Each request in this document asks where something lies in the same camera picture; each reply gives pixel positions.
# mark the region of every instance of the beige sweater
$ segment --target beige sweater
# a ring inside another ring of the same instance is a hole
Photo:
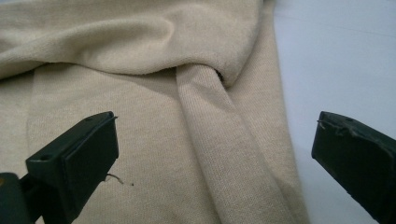
[[[120,157],[110,172],[125,184],[99,185],[75,223],[308,223],[273,6],[0,5],[0,171],[24,175],[29,155],[111,110]]]

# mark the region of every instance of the garment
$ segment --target garment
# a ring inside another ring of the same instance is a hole
[[[113,111],[120,157],[110,173],[129,184],[99,185],[75,223],[307,223],[273,6],[0,5],[1,170],[22,175],[28,155]]]

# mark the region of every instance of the loose thread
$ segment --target loose thread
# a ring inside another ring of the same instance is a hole
[[[120,184],[122,184],[123,185],[123,181],[121,180],[121,178],[119,178],[118,176],[116,176],[116,175],[113,175],[113,174],[107,174],[107,175],[109,175],[109,176],[111,176],[111,177],[114,177],[114,178],[116,178],[119,182],[120,182]]]
[[[326,128],[324,127],[324,125],[322,124],[323,120],[318,120],[319,126],[320,128],[322,128],[323,130],[326,130]]]

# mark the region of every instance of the black clamp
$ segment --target black clamp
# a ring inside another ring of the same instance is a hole
[[[396,141],[355,119],[321,112],[312,157],[375,220],[396,223]]]
[[[112,112],[85,118],[26,160],[28,174],[0,174],[0,224],[69,224],[119,156]]]

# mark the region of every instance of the white background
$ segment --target white background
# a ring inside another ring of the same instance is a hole
[[[396,0],[277,0],[276,42],[313,224],[377,223],[313,159],[320,111],[396,138]]]

